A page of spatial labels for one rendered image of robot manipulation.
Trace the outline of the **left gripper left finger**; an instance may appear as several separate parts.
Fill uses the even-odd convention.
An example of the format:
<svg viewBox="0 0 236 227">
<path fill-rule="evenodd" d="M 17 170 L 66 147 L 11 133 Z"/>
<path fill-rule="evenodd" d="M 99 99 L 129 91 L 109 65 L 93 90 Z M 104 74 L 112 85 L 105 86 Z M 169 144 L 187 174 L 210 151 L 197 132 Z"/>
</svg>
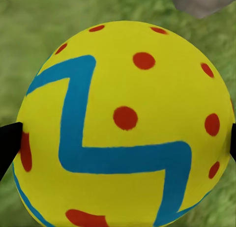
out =
<svg viewBox="0 0 236 227">
<path fill-rule="evenodd" d="M 22 122 L 0 127 L 0 181 L 21 148 Z"/>
</svg>

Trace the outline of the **easter egg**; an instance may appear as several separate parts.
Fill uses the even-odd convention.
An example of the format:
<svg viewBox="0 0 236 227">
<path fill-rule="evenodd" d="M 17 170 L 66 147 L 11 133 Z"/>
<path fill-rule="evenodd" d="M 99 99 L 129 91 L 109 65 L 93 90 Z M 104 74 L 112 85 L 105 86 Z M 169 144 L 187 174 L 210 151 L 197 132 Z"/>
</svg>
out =
<svg viewBox="0 0 236 227">
<path fill-rule="evenodd" d="M 208 58 L 152 24 L 115 21 L 62 44 L 20 107 L 12 162 L 44 227 L 165 227 L 214 188 L 234 108 Z"/>
</svg>

